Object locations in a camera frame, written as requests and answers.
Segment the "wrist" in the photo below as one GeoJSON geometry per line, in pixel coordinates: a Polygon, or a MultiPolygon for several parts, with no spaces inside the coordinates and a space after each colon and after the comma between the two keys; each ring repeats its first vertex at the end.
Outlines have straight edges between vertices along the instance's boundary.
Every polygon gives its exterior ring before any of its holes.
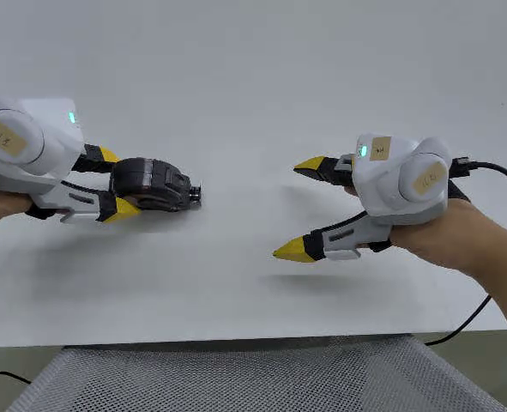
{"type": "Polygon", "coordinates": [[[463,270],[486,289],[507,277],[507,231],[499,229],[490,239],[475,241],[470,265],[463,270]]]}

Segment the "handwritten label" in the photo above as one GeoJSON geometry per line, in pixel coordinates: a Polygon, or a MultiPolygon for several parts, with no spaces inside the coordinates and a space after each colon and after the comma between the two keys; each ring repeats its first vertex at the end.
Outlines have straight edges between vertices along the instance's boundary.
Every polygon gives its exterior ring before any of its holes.
{"type": "Polygon", "coordinates": [[[439,161],[435,161],[413,182],[413,188],[423,196],[445,175],[444,165],[439,161]]]}
{"type": "Polygon", "coordinates": [[[370,161],[386,161],[390,154],[390,136],[374,137],[371,141],[370,161]]]}
{"type": "Polygon", "coordinates": [[[14,133],[9,127],[0,122],[0,149],[8,155],[17,157],[27,146],[27,141],[14,133]]]}

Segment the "black cable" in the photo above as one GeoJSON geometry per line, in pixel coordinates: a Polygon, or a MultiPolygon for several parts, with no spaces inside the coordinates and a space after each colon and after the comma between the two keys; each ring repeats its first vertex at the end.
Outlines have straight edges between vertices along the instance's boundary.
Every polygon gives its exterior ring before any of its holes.
{"type": "Polygon", "coordinates": [[[32,381],[30,381],[30,380],[28,380],[26,378],[23,378],[22,376],[15,375],[14,373],[11,373],[11,372],[0,371],[0,375],[9,376],[10,378],[13,378],[13,379],[16,379],[16,380],[20,380],[22,383],[27,384],[27,385],[30,385],[32,383],[32,381]]]}
{"type": "MultiPolygon", "coordinates": [[[[478,169],[478,168],[492,169],[492,170],[495,170],[497,172],[504,174],[507,177],[507,169],[500,166],[500,165],[496,165],[495,163],[489,163],[489,162],[485,162],[485,161],[471,161],[468,163],[468,170],[474,170],[474,169],[478,169]]],[[[470,324],[473,321],[474,318],[476,318],[476,316],[478,316],[478,314],[480,312],[482,312],[482,310],[486,307],[486,305],[489,303],[489,301],[491,299],[492,299],[492,297],[488,294],[484,298],[484,300],[482,300],[482,303],[480,303],[480,305],[472,313],[472,315],[470,315],[467,318],[467,320],[465,320],[457,329],[455,329],[453,332],[449,333],[448,335],[444,336],[441,339],[437,339],[436,341],[427,342],[426,346],[433,346],[433,345],[438,345],[439,343],[447,342],[447,341],[449,341],[449,339],[451,339],[454,336],[456,336],[457,334],[459,334],[463,329],[465,329],[468,326],[468,324],[470,324]]]]}

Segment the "yellow fingertip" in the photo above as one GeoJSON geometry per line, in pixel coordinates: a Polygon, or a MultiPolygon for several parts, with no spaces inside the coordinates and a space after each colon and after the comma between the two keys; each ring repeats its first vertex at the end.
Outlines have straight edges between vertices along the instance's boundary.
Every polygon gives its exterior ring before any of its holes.
{"type": "Polygon", "coordinates": [[[322,163],[324,157],[325,156],[313,157],[312,159],[309,159],[307,161],[299,163],[293,169],[311,169],[311,170],[317,170],[320,167],[320,164],[322,163]]]}
{"type": "Polygon", "coordinates": [[[116,207],[118,212],[114,215],[110,216],[108,219],[103,221],[103,223],[110,223],[112,221],[120,221],[122,219],[127,219],[128,217],[138,215],[141,213],[141,210],[133,206],[126,200],[123,200],[120,197],[116,197],[116,207]]]}
{"type": "Polygon", "coordinates": [[[304,264],[316,262],[312,257],[306,254],[305,242],[303,241],[302,236],[290,240],[280,249],[274,251],[272,256],[279,259],[293,260],[294,262],[302,262],[304,264]]]}
{"type": "Polygon", "coordinates": [[[111,150],[103,148],[102,146],[99,146],[99,148],[100,152],[102,153],[102,157],[105,161],[110,161],[112,163],[116,163],[117,161],[119,161],[119,158],[111,150]]]}

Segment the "white background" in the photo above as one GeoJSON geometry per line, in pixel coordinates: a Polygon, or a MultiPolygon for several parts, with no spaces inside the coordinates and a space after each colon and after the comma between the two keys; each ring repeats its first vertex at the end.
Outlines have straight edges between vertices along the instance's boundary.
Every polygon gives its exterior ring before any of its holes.
{"type": "MultiPolygon", "coordinates": [[[[507,166],[507,2],[0,1],[0,93],[71,97],[89,142],[204,191],[115,227],[0,222],[0,346],[451,330],[484,297],[404,251],[271,253],[360,210],[292,172],[360,133],[507,166]]],[[[504,178],[459,186],[507,227],[504,178]]]]}

